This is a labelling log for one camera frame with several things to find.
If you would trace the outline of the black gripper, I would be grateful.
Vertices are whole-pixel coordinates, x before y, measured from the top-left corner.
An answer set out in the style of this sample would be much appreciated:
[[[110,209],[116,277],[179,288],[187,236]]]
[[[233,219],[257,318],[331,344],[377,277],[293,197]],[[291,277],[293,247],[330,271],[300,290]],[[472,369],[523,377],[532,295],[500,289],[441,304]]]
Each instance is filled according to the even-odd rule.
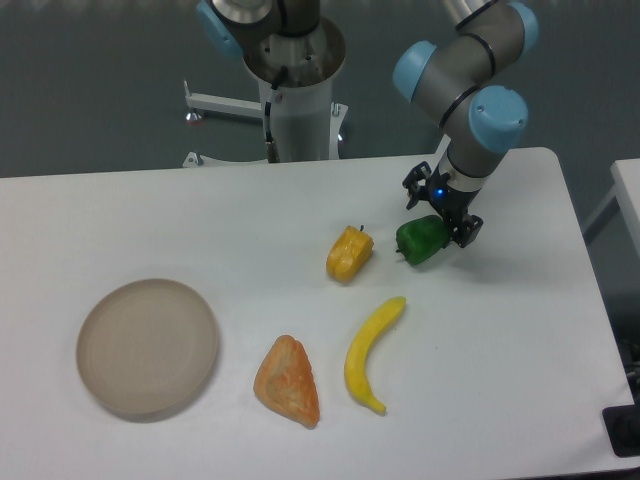
[[[472,201],[479,191],[463,191],[451,186],[448,172],[432,170],[426,161],[413,167],[402,182],[406,189],[407,209],[413,209],[419,202],[426,201],[442,216],[449,233],[449,240],[460,248],[475,241],[483,219],[468,213]]]

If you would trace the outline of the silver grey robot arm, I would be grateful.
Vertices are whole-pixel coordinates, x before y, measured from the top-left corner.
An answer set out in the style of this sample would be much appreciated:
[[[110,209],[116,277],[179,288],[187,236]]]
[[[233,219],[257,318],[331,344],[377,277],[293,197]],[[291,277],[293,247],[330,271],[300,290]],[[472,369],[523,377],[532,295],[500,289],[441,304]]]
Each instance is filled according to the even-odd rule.
[[[404,179],[409,202],[427,202],[450,242],[475,240],[480,217],[469,208],[528,122],[525,101],[493,83],[538,37],[519,2],[451,1],[457,36],[438,47],[421,41],[397,61],[396,90],[449,138],[436,167],[420,164]],[[344,65],[341,31],[316,1],[202,1],[196,8],[209,41],[242,60],[259,86],[259,117],[271,163],[324,160],[332,140],[332,83]]]

